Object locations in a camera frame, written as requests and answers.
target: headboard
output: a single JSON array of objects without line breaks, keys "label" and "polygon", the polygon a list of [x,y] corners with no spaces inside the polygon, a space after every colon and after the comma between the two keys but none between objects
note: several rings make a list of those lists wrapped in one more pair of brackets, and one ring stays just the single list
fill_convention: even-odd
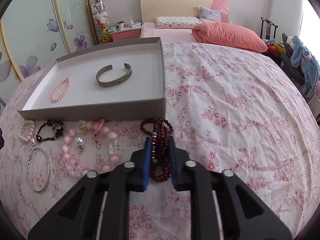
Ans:
[{"label": "headboard", "polygon": [[228,22],[228,3],[225,0],[140,0],[142,23],[155,22],[159,16],[198,17],[198,6],[223,12],[222,22]]}]

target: nightstand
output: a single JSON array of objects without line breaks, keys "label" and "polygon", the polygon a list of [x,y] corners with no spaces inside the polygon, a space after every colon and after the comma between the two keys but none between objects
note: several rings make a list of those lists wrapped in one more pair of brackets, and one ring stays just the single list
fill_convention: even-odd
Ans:
[{"label": "nightstand", "polygon": [[113,41],[122,41],[128,39],[140,38],[141,26],[135,28],[124,28],[122,31],[110,33]]}]

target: white tray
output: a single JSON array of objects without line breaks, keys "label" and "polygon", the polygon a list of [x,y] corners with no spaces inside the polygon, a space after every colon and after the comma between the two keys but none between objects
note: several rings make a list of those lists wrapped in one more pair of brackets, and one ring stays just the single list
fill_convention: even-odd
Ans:
[{"label": "white tray", "polygon": [[[113,69],[100,77],[100,81],[111,81],[127,72],[124,63],[132,68],[127,81],[111,88],[98,85],[98,70],[112,64]],[[66,77],[70,77],[71,86],[61,100],[53,103],[52,93]],[[66,84],[61,86],[56,97],[65,87]],[[160,38],[107,43],[57,59],[44,70],[18,112],[33,120],[164,118],[165,77]]]}]

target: black bead bracelet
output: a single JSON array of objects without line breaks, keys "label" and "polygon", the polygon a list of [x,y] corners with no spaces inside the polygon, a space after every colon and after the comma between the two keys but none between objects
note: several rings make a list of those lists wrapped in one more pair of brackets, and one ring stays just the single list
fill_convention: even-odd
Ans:
[{"label": "black bead bracelet", "polygon": [[[52,126],[52,130],[55,133],[54,137],[48,137],[48,138],[42,138],[39,133],[41,131],[41,129],[45,126]],[[38,143],[40,142],[44,142],[44,141],[54,141],[55,139],[57,139],[59,136],[62,136],[63,132],[63,122],[61,121],[51,121],[48,120],[47,122],[45,122],[43,125],[40,126],[38,133],[36,135],[36,140]]]}]

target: bracelet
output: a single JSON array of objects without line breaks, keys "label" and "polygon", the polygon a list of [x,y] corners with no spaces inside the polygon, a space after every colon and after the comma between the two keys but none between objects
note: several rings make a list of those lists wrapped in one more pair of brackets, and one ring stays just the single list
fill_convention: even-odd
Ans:
[{"label": "bracelet", "polygon": [[[101,169],[96,170],[96,172],[99,174],[110,172],[120,164],[120,155],[124,151],[124,148],[119,145],[118,135],[115,132],[110,131],[109,127],[104,126],[104,123],[104,119],[100,119],[97,122],[79,121],[76,124],[75,129],[70,129],[68,131],[68,135],[64,137],[64,144],[61,147],[62,159],[65,162],[66,168],[71,176],[82,177],[88,171],[90,171],[90,169],[86,168],[84,163],[79,158],[75,157],[69,152],[72,137],[76,136],[77,133],[85,132],[86,130],[91,130],[93,136],[97,135],[97,133],[100,132],[109,140],[109,153],[111,156],[109,157],[108,163],[105,163],[101,167]],[[81,137],[78,137],[77,135],[75,139],[75,144],[78,146],[79,151],[82,152],[82,147],[84,145],[82,144],[81,147],[79,145],[79,141],[81,141],[84,144],[84,140],[81,139]]]},{"label": "bracelet", "polygon": [[[57,98],[54,98],[54,96],[56,95],[56,92],[58,91],[58,89],[59,89],[59,88],[61,87],[61,85],[62,85],[63,83],[65,83],[65,82],[68,82],[67,88],[63,91],[63,93],[62,93],[60,96],[58,96]],[[67,77],[66,79],[62,80],[62,81],[59,83],[59,85],[56,87],[56,89],[54,90],[54,92],[53,92],[53,94],[52,94],[52,97],[51,97],[51,101],[52,101],[53,103],[55,103],[55,102],[58,102],[61,98],[63,98],[63,96],[68,92],[70,85],[71,85],[71,80],[70,80],[69,77]]]},{"label": "bracelet", "polygon": [[[144,128],[146,123],[153,123],[152,132]],[[164,118],[146,119],[140,124],[140,130],[152,136],[150,177],[157,182],[167,181],[171,177],[168,138],[173,133],[173,126]],[[157,168],[162,170],[162,174],[156,172]]]},{"label": "bracelet", "polygon": [[[23,127],[29,124],[31,125],[31,128],[28,135],[27,136],[21,135]],[[31,140],[34,132],[35,132],[35,122],[32,120],[25,120],[19,129],[19,133],[18,133],[19,139],[25,143],[28,143]]]},{"label": "bracelet", "polygon": [[119,84],[125,82],[126,80],[128,80],[132,75],[131,66],[129,64],[127,64],[127,63],[124,63],[124,67],[126,69],[129,69],[129,71],[126,74],[124,74],[122,77],[120,77],[118,79],[115,79],[113,81],[109,81],[109,82],[101,82],[101,81],[99,81],[99,78],[100,78],[102,73],[104,73],[104,72],[106,72],[108,70],[111,70],[112,69],[112,65],[108,65],[108,66],[105,66],[102,69],[100,69],[98,71],[98,73],[97,73],[97,76],[96,76],[96,79],[97,79],[97,82],[98,82],[99,86],[105,87],[105,88],[114,87],[114,86],[119,85]]},{"label": "bracelet", "polygon": [[[52,130],[55,133],[54,137],[48,137],[48,138],[42,138],[39,133],[41,131],[41,129],[45,126],[52,126]],[[38,133],[36,135],[36,140],[38,143],[40,142],[44,142],[44,141],[54,141],[55,139],[57,139],[59,136],[62,136],[62,132],[63,132],[63,122],[61,121],[51,121],[48,120],[47,122],[45,122],[43,125],[40,126]]]},{"label": "bracelet", "polygon": [[[45,181],[45,184],[44,184],[43,188],[41,188],[40,190],[36,190],[36,188],[34,187],[34,185],[31,184],[30,175],[29,175],[29,167],[30,167],[30,164],[31,164],[31,159],[32,159],[32,157],[33,157],[32,154],[33,154],[36,150],[39,150],[39,151],[43,152],[44,155],[47,157],[47,162],[48,162],[48,175],[47,175],[47,180]],[[50,176],[50,163],[49,163],[49,157],[48,157],[47,153],[46,153],[42,148],[35,148],[35,149],[31,152],[31,154],[29,155],[28,168],[27,168],[27,176],[28,176],[28,181],[29,181],[30,187],[32,188],[33,191],[35,191],[35,192],[41,192],[41,191],[45,191],[45,190],[47,189],[48,182],[49,182],[49,176]]]}]

